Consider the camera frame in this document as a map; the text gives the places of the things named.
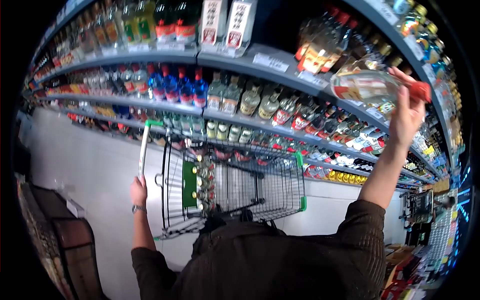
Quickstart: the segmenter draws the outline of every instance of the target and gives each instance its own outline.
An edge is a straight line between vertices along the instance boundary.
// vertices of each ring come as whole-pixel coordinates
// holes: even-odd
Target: hand
[[[411,85],[415,82],[415,79],[405,75],[396,67],[389,68],[388,71],[406,85]],[[396,110],[393,112],[390,120],[390,141],[396,146],[409,149],[413,137],[419,130],[424,118],[425,103],[411,99],[408,89],[405,86],[401,86],[398,89]]]
[[[130,198],[133,205],[146,206],[147,203],[147,184],[145,176],[142,176],[140,180],[135,176],[133,182],[130,185]]]

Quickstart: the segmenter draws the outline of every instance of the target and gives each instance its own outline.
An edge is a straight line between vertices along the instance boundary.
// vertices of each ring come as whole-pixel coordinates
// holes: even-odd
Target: black background
[[[253,42],[262,42],[274,47],[294,52],[298,27],[303,18],[315,15],[317,5],[321,1],[308,0],[259,0],[255,25],[252,35]],[[446,53],[453,59],[458,85],[462,94],[462,113],[464,119],[464,141],[468,143],[471,130],[478,126],[478,27],[479,16],[477,8],[466,6],[466,2],[420,0],[427,7],[427,16],[439,28],[439,34],[446,45]],[[2,290],[14,292],[17,296],[38,297],[51,295],[51,299],[61,298],[54,285],[50,282],[41,266],[33,245],[31,244],[26,226],[20,215],[16,201],[16,186],[12,175],[11,149],[13,141],[13,122],[16,115],[15,105],[23,86],[28,65],[35,48],[47,27],[56,18],[64,1],[3,1],[1,3],[1,269],[3,270]],[[437,4],[449,20],[449,25],[443,23],[441,17],[433,13],[432,5]],[[460,43],[464,52],[455,47]],[[473,143],[478,137],[478,129],[472,132]],[[467,147],[465,152],[473,153]],[[462,165],[466,165],[467,155],[463,155]],[[471,157],[473,182],[478,182],[478,161]],[[473,238],[479,236],[476,217],[471,216],[471,226],[475,226]],[[459,289],[476,290],[473,277],[478,267],[478,259],[474,256],[471,246],[458,259],[456,268],[442,285],[435,299],[449,298],[458,295]]]

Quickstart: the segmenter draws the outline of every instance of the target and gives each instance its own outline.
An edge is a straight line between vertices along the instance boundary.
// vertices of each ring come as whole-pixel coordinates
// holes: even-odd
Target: shopping cart
[[[161,126],[162,123],[145,122],[140,176],[144,172],[151,125]],[[207,140],[203,136],[171,135],[168,131],[167,139],[162,170],[155,175],[155,183],[162,189],[163,219],[162,234],[156,236],[156,240],[199,232],[205,221],[213,217],[228,222],[248,212],[249,221],[270,222],[306,209],[300,154]],[[172,139],[180,140],[185,147],[172,149]],[[199,157],[211,159],[215,166],[212,169],[215,198],[208,212],[205,212],[205,203],[195,198],[200,190],[197,184],[199,178],[192,169],[198,164]]]

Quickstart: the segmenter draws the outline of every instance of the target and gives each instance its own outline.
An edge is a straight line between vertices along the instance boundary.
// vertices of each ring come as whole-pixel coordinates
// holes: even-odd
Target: store worker
[[[414,81],[397,68],[389,72],[406,86]],[[424,103],[402,86],[389,143],[335,234],[288,236],[265,224],[230,222],[199,235],[192,259],[178,275],[156,250],[145,179],[134,178],[132,261],[141,299],[379,298],[386,267],[385,209],[424,117]]]

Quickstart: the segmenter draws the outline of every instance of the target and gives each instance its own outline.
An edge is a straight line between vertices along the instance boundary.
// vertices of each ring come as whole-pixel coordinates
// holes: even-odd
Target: white floor
[[[129,186],[137,174],[140,146],[105,137],[71,124],[64,115],[37,108],[30,138],[33,183],[55,189],[63,182],[68,196],[86,210],[96,242],[98,272],[107,297],[139,299],[130,257],[132,213]],[[153,176],[161,170],[162,155],[147,151],[145,176],[148,186],[148,219],[153,234],[161,232],[160,188]],[[355,201],[360,187],[330,182],[306,182],[307,210],[276,221],[290,235],[332,234]],[[399,192],[385,216],[385,243],[404,242],[406,232],[398,220]],[[173,270],[188,262],[196,234],[157,241],[156,246]]]

